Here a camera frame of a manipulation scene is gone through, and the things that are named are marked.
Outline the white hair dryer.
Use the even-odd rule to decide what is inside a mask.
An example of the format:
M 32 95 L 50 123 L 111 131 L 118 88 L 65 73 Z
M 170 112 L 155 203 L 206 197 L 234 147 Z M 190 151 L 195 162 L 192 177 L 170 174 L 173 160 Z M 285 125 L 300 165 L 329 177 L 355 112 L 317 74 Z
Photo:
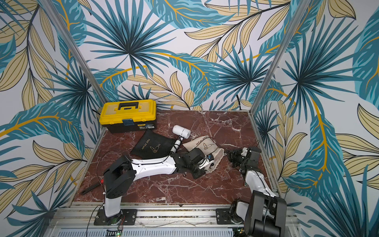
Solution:
M 172 132 L 178 136 L 173 147 L 171 148 L 171 153 L 176 153 L 178 151 L 180 145 L 182 144 L 183 140 L 188 139 L 190 137 L 191 131 L 187 128 L 182 127 L 182 126 L 175 125 L 172 129 Z

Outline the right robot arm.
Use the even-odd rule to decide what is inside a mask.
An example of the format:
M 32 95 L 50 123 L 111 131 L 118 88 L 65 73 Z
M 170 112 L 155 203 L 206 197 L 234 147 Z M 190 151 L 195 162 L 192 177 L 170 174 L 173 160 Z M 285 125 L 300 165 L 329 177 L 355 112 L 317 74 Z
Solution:
M 247 236 L 284 237 L 287 203 L 271 190 L 258 168 L 261 152 L 257 147 L 227 151 L 229 162 L 240 169 L 251 191 L 249 202 L 233 202 L 228 218 L 234 224 L 243 224 Z

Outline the beige drawstring dryer bag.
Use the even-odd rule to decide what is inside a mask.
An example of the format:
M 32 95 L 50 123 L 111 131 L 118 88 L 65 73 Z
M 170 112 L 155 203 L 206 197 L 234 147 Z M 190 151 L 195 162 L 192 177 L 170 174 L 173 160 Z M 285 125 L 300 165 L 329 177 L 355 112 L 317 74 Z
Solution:
M 205 156 L 212 153 L 214 157 L 214 163 L 208 169 L 206 169 L 206 173 L 212 173 L 217 168 L 218 164 L 221 162 L 222 158 L 225 155 L 225 150 L 218 147 L 213 138 L 207 135 L 197 137 L 196 139 L 184 143 L 183 145 L 188 151 L 199 148 Z

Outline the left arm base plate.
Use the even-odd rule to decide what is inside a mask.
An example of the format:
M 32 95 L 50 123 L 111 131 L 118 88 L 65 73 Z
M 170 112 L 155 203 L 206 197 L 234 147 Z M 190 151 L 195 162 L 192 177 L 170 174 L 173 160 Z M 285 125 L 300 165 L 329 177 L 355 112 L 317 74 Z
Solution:
M 133 226 L 137 217 L 137 209 L 121 209 L 119 214 L 107 217 L 103 209 L 95 216 L 95 226 Z

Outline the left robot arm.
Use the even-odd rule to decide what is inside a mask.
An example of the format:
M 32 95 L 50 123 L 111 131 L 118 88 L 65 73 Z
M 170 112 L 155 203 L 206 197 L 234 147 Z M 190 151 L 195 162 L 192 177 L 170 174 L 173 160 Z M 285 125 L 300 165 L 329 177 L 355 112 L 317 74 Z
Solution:
M 205 155 L 199 148 L 189 152 L 175 153 L 157 159 L 138 160 L 121 156 L 104 172 L 105 205 L 107 218 L 121 214 L 121 199 L 131 184 L 139 179 L 155 175 L 171 175 L 189 172 L 194 179 L 206 173 L 213 165 L 213 155 Z

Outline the black drawstring dryer bag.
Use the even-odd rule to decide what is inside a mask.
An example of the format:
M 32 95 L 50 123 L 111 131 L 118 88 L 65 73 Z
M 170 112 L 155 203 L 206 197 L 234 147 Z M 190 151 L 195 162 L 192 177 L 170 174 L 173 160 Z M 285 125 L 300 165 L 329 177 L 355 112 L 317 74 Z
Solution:
M 163 158 L 170 154 L 174 143 L 175 139 L 156 134 L 152 130 L 147 130 L 130 154 L 143 160 Z

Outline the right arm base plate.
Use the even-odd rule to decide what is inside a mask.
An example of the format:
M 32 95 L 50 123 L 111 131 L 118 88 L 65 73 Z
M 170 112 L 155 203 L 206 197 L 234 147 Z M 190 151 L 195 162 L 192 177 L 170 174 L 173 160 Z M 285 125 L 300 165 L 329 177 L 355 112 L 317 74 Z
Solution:
M 247 209 L 234 210 L 231 208 L 217 208 L 216 221 L 218 225 L 242 225 L 248 220 L 248 224 L 254 223 L 254 219 L 247 218 Z

